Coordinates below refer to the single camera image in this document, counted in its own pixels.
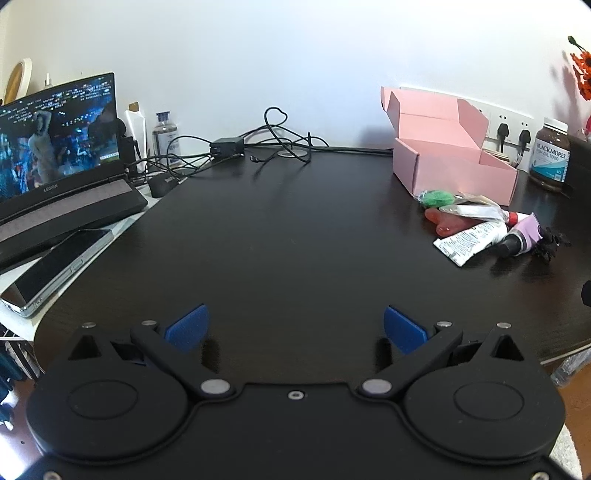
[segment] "smartphone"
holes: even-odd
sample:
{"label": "smartphone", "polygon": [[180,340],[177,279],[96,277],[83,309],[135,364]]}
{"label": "smartphone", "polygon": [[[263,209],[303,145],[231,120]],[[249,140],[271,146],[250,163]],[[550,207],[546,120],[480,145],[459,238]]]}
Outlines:
{"label": "smartphone", "polygon": [[54,246],[0,295],[13,312],[30,317],[82,265],[113,240],[110,230],[80,230]]}

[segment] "red cap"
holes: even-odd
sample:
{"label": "red cap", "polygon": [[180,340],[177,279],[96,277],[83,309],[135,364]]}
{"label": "red cap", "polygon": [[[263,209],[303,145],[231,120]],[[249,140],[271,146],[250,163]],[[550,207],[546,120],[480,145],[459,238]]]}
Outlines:
{"label": "red cap", "polygon": [[519,222],[519,217],[517,216],[516,212],[509,212],[509,220],[507,220],[507,225],[515,226]]}

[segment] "black mouse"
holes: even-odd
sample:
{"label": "black mouse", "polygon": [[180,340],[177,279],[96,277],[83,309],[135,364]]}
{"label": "black mouse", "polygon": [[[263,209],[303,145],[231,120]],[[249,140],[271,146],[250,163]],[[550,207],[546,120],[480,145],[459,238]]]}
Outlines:
{"label": "black mouse", "polygon": [[160,173],[148,180],[152,198],[159,199],[178,186],[178,180],[170,173]]}

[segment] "purple tube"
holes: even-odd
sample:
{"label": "purple tube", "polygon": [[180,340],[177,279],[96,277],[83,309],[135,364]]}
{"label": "purple tube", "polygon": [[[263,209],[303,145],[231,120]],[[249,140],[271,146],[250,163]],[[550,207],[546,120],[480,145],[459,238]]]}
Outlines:
{"label": "purple tube", "polygon": [[516,257],[529,252],[542,238],[539,228],[540,223],[533,213],[518,222],[496,246],[499,257]]}

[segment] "laptop screen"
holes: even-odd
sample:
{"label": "laptop screen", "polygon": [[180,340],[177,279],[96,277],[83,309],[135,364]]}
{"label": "laptop screen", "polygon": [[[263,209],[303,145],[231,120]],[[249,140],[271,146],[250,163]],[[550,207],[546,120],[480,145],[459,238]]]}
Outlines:
{"label": "laptop screen", "polygon": [[0,202],[119,159],[115,76],[0,107]]}

